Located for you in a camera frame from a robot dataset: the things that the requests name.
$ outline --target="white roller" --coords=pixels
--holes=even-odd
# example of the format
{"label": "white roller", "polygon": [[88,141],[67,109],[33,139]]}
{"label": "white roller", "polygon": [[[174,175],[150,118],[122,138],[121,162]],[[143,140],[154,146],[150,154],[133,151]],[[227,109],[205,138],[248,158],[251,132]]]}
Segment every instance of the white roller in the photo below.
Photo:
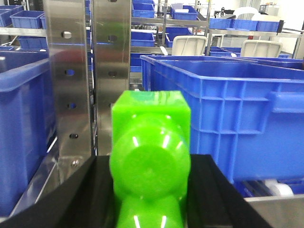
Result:
{"label": "white roller", "polygon": [[269,179],[264,181],[274,196],[293,196],[292,189],[287,184],[278,183],[277,180]]}

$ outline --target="stainless steel post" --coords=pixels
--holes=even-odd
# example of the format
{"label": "stainless steel post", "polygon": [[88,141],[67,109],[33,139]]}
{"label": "stainless steel post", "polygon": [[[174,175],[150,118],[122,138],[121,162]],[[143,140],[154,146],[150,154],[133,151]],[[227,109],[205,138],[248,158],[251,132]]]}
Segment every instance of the stainless steel post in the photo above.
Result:
{"label": "stainless steel post", "polygon": [[205,37],[207,37],[208,29],[209,29],[210,14],[211,14],[211,4],[212,4],[212,0],[209,0],[208,11],[207,11],[207,26],[205,27],[205,34],[204,34]]}
{"label": "stainless steel post", "polygon": [[164,11],[163,11],[163,26],[162,26],[162,39],[161,44],[165,45],[165,34],[166,34],[166,26],[167,26],[167,11],[168,11],[168,0],[165,0]]}
{"label": "stainless steel post", "polygon": [[92,154],[85,1],[46,0],[44,5],[60,158],[81,165]]}
{"label": "stainless steel post", "polygon": [[98,154],[112,150],[111,106],[129,88],[130,0],[92,0]]}

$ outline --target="green toy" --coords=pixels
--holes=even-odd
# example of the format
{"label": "green toy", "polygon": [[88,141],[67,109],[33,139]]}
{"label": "green toy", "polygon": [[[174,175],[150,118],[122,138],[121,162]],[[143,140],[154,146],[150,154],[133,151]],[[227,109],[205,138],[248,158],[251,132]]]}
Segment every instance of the green toy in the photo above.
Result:
{"label": "green toy", "polygon": [[190,109],[179,91],[125,91],[113,116],[110,167],[117,228],[183,228]]}

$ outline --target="blue storage bin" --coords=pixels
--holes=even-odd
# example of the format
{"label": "blue storage bin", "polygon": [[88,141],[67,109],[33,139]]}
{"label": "blue storage bin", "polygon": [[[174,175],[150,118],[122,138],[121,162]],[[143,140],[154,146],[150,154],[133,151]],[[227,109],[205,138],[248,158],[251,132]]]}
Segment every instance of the blue storage bin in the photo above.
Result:
{"label": "blue storage bin", "polygon": [[154,5],[153,4],[132,4],[133,17],[136,18],[154,18]]}
{"label": "blue storage bin", "polygon": [[10,18],[15,28],[39,29],[42,27],[40,17],[43,13],[43,11],[23,10],[11,15]]}
{"label": "blue storage bin", "polygon": [[141,56],[142,59],[142,85],[146,91],[155,90],[155,61],[179,60],[179,61],[241,61],[234,58],[221,58],[209,56]]}
{"label": "blue storage bin", "polygon": [[145,53],[131,53],[130,55],[130,71],[131,72],[141,72],[142,71],[142,60],[141,56],[147,56],[149,54]]}
{"label": "blue storage bin", "polygon": [[13,50],[14,47],[12,46],[0,46],[0,51],[9,51],[9,50]]}
{"label": "blue storage bin", "polygon": [[130,71],[131,72],[141,72],[142,71],[142,61],[140,58],[131,58]]}
{"label": "blue storage bin", "polygon": [[187,27],[166,27],[166,33],[192,35],[192,32]]}
{"label": "blue storage bin", "polygon": [[256,29],[263,32],[276,32],[279,28],[279,22],[275,21],[258,21]]}
{"label": "blue storage bin", "polygon": [[209,55],[210,56],[215,56],[215,57],[231,57],[231,53],[236,54],[237,57],[239,57],[241,55],[240,52],[228,51],[228,50],[225,50],[225,49],[211,50]]}
{"label": "blue storage bin", "polygon": [[154,0],[132,0],[132,3],[146,3],[146,4],[154,4]]}
{"label": "blue storage bin", "polygon": [[304,61],[302,59],[295,59],[295,58],[286,59],[286,58],[242,57],[242,59],[254,60],[258,64],[299,69],[299,70],[303,69],[303,61]]}
{"label": "blue storage bin", "polygon": [[231,19],[210,18],[209,29],[226,29],[230,26]]}
{"label": "blue storage bin", "polygon": [[[239,47],[211,47],[210,56],[215,57],[230,57],[231,53],[235,53],[237,57],[241,56],[241,48]],[[288,58],[289,54],[280,54],[279,58]]]}
{"label": "blue storage bin", "polygon": [[281,53],[279,55],[279,58],[290,58],[290,54],[283,54],[283,53]]}
{"label": "blue storage bin", "polygon": [[48,54],[2,51],[0,73],[0,216],[27,188],[55,132]]}
{"label": "blue storage bin", "polygon": [[257,29],[257,20],[240,20],[232,19],[231,27],[234,29],[247,29],[250,31],[256,31]]}
{"label": "blue storage bin", "polygon": [[23,6],[11,5],[11,6],[0,6],[0,10],[10,10],[10,15],[18,13],[24,10]]}
{"label": "blue storage bin", "polygon": [[150,32],[131,32],[131,46],[153,47],[154,36]]}
{"label": "blue storage bin", "polygon": [[6,27],[11,24],[10,15],[9,9],[0,9],[0,27]]}
{"label": "blue storage bin", "polygon": [[244,62],[155,61],[155,90],[191,107],[191,153],[231,181],[304,176],[304,71]]}
{"label": "blue storage bin", "polygon": [[177,36],[189,36],[189,35],[173,34],[173,33],[166,34],[166,37],[165,37],[165,44],[167,45],[167,47],[169,47],[169,48],[173,47],[173,40],[174,40],[174,38],[177,37]]}
{"label": "blue storage bin", "polygon": [[43,15],[42,17],[40,17],[40,19],[41,19],[41,23],[42,23],[42,28],[47,29],[46,16]]}
{"label": "blue storage bin", "polygon": [[22,49],[47,49],[45,37],[19,37],[18,41]]}
{"label": "blue storage bin", "polygon": [[196,20],[199,13],[192,6],[183,6],[182,8],[189,9],[189,13],[177,13],[175,9],[172,9],[171,16],[173,19]]}

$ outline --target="shelving rack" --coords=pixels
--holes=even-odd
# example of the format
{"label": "shelving rack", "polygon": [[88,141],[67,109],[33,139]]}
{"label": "shelving rack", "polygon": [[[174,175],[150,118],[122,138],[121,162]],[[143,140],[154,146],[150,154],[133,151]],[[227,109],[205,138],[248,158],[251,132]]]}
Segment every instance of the shelving rack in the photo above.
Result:
{"label": "shelving rack", "polygon": [[[168,19],[167,18],[167,9],[168,9],[168,0],[164,1],[164,11],[160,10],[161,0],[158,0],[158,11],[157,18],[136,18],[132,17],[132,24],[139,25],[148,25],[148,26],[157,26],[162,27],[162,33],[166,33],[167,25],[170,26],[186,26],[196,28],[196,33],[198,29],[205,29],[205,36],[207,35],[208,26],[209,26],[209,16],[210,16],[210,7],[211,1],[208,5],[208,16],[206,20],[178,20],[178,19]],[[161,42],[157,46],[164,46],[165,36],[162,36]],[[172,52],[171,48],[166,47],[167,52],[170,54]],[[162,51],[159,47],[131,47],[131,52],[139,53],[152,53],[152,54],[162,54]]]}
{"label": "shelving rack", "polygon": [[[284,37],[284,38],[297,38],[297,42],[295,45],[293,57],[296,56],[301,38],[303,37],[302,34],[295,34],[295,33],[288,33],[282,31],[281,33],[276,32],[261,32],[261,31],[240,31],[240,30],[223,30],[223,29],[208,29],[209,37],[212,37],[212,34],[223,34],[223,35],[235,35],[235,36],[258,36],[258,37]],[[212,39],[208,39],[207,44],[207,52],[206,55],[210,53]]]}

